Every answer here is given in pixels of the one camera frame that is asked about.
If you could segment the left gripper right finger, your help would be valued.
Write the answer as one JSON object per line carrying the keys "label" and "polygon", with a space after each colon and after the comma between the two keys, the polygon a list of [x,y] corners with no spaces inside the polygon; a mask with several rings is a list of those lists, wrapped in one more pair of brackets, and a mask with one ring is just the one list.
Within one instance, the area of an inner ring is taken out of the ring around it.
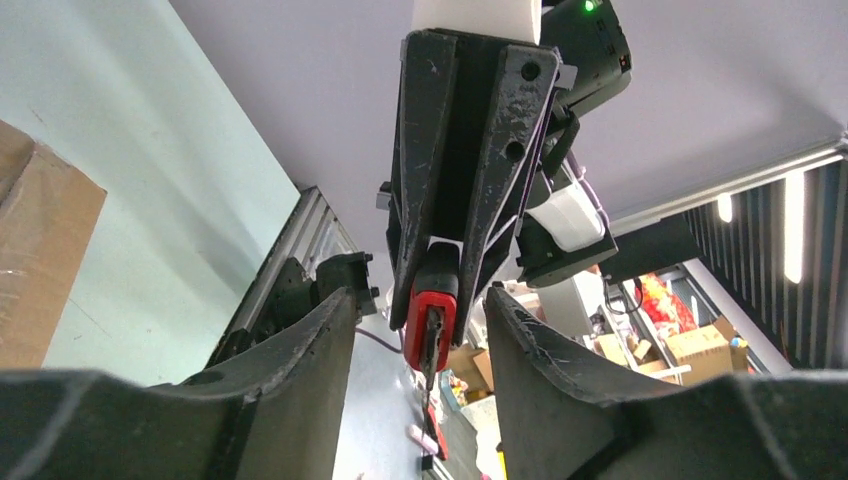
{"label": "left gripper right finger", "polygon": [[847,375],[725,374],[683,387],[615,364],[505,290],[484,302],[512,479],[843,479]]}

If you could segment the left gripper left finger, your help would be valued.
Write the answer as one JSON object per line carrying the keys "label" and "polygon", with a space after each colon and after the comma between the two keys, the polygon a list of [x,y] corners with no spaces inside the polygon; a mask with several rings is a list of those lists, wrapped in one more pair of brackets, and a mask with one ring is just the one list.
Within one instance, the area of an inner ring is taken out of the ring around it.
{"label": "left gripper left finger", "polygon": [[340,289],[181,384],[96,370],[1,376],[5,479],[328,479],[358,314]]}

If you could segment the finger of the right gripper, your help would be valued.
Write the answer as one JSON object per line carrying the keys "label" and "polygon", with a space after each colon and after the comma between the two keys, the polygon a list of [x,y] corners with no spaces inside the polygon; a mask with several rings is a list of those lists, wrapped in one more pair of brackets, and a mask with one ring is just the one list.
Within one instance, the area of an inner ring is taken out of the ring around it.
{"label": "finger of the right gripper", "polygon": [[509,257],[560,64],[555,48],[513,44],[499,53],[462,241],[458,344],[476,299]]}
{"label": "finger of the right gripper", "polygon": [[457,38],[417,30],[403,42],[392,164],[390,223],[394,238],[394,293],[390,327],[404,326],[414,276],[426,253],[449,104],[456,72]]}

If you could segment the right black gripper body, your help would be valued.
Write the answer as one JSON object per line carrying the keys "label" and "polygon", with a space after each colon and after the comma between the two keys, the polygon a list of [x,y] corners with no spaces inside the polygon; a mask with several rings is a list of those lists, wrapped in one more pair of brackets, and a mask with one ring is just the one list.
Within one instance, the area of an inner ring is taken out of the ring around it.
{"label": "right black gripper body", "polygon": [[[549,98],[547,115],[540,126],[535,154],[527,164],[530,168],[528,185],[511,244],[517,243],[520,249],[518,265],[522,281],[536,287],[548,286],[572,276],[580,268],[579,255],[558,246],[552,233],[540,221],[531,218],[529,211],[539,202],[538,184],[561,168],[579,128],[578,28],[546,26],[541,32],[540,42],[536,44],[445,28],[417,30],[438,30],[457,38],[455,83],[449,104],[442,163],[426,253],[429,246],[436,242],[457,245],[459,279],[470,193],[478,167],[484,124],[493,91],[494,71],[501,49],[513,44],[555,48],[561,56],[561,64]],[[393,270],[392,251],[395,249],[396,234],[391,231],[390,226],[394,214],[391,179],[388,188],[390,200],[386,237]]]}

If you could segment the red black utility knife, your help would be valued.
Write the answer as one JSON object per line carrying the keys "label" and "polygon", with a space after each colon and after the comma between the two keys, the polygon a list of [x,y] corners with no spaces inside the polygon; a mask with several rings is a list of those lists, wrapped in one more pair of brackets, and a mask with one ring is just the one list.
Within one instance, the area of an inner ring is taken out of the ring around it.
{"label": "red black utility knife", "polygon": [[457,318],[459,248],[447,242],[429,246],[410,289],[403,355],[431,391],[446,364]]}

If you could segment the brown cardboard express box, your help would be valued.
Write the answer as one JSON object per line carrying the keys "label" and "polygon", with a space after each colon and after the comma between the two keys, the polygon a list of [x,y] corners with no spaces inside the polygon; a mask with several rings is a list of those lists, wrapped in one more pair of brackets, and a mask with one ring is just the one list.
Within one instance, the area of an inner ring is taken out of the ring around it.
{"label": "brown cardboard express box", "polygon": [[2,123],[2,368],[42,365],[106,197],[49,147]]}

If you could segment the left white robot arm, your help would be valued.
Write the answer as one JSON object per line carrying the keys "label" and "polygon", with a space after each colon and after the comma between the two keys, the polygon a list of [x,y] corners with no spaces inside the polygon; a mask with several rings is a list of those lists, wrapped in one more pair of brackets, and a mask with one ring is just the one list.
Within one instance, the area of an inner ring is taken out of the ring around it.
{"label": "left white robot arm", "polygon": [[[5,479],[327,479],[354,327],[374,309],[368,256],[308,279],[288,259],[265,315],[226,359],[178,385],[92,370],[1,375]],[[512,479],[843,479],[847,375],[726,375],[679,387],[629,371],[533,318],[485,301]]]}

